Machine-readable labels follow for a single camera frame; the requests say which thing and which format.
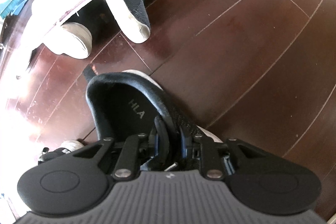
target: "blue brush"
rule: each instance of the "blue brush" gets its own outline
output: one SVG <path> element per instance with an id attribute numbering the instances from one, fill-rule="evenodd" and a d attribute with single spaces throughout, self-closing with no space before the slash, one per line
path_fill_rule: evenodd
<path id="1" fill-rule="evenodd" d="M 19 3 L 13 8 L 13 11 L 11 12 L 10 15 L 11 16 L 12 15 L 17 16 L 21 12 L 23 6 L 25 6 L 25 4 L 26 4 L 27 1 L 28 0 L 19 0 Z"/>
<path id="2" fill-rule="evenodd" d="M 7 0 L 0 4 L 0 16 L 5 19 L 9 14 L 17 16 L 28 0 Z"/>
<path id="3" fill-rule="evenodd" d="M 20 0 L 7 0 L 5 3 L 0 4 L 0 16 L 2 19 L 14 9 L 15 6 L 19 4 Z"/>

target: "circular button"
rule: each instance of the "circular button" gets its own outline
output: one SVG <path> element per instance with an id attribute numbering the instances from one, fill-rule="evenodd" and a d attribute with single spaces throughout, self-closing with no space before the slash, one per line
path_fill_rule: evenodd
<path id="1" fill-rule="evenodd" d="M 290 174 L 264 174 L 259 180 L 262 188 L 271 193 L 289 193 L 298 187 L 298 180 Z"/>
<path id="2" fill-rule="evenodd" d="M 222 171 L 217 169 L 211 169 L 207 172 L 207 177 L 211 179 L 219 179 L 222 175 Z"/>
<path id="3" fill-rule="evenodd" d="M 54 171 L 45 174 L 40 181 L 43 189 L 51 193 L 66 193 L 79 185 L 79 177 L 70 171 Z"/>
<path id="4" fill-rule="evenodd" d="M 118 169 L 114 174 L 118 178 L 128 178 L 132 172 L 128 169 Z"/>

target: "metal rivet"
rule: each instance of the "metal rivet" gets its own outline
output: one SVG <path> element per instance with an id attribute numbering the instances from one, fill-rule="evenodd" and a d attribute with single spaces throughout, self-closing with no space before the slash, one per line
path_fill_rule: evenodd
<path id="1" fill-rule="evenodd" d="M 118 169 L 114 174 L 118 178 L 128 178 L 132 172 L 128 169 Z"/>
<path id="2" fill-rule="evenodd" d="M 222 171 L 218 169 L 211 169 L 207 172 L 207 177 L 211 179 L 219 179 L 222 175 Z"/>

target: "ribbed rubber surface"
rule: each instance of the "ribbed rubber surface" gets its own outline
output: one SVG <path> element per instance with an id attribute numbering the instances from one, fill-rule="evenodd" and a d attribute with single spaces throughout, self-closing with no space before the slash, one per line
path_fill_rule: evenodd
<path id="1" fill-rule="evenodd" d="M 81 215 L 46 218 L 31 212 L 16 223 L 225 223 L 321 224 L 313 211 L 288 217 L 269 216 L 247 208 L 219 181 L 204 179 L 197 170 L 142 172 L 130 182 L 117 183 L 98 206 Z"/>

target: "logo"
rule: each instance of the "logo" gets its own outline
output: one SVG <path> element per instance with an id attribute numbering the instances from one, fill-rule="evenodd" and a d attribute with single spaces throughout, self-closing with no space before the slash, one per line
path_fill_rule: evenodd
<path id="1" fill-rule="evenodd" d="M 174 174 L 172 174 L 172 173 L 170 173 L 169 175 L 166 175 L 166 178 L 168 178 L 168 179 L 173 179 L 175 177 L 176 176 Z"/>
<path id="2" fill-rule="evenodd" d="M 134 102 L 134 99 L 132 99 L 128 104 L 131 105 L 131 108 L 133 109 L 133 111 L 136 114 L 140 115 L 140 119 L 142 119 L 145 112 L 144 111 L 139 111 L 139 112 L 137 111 L 137 109 L 139 108 L 139 105 L 136 102 Z"/>

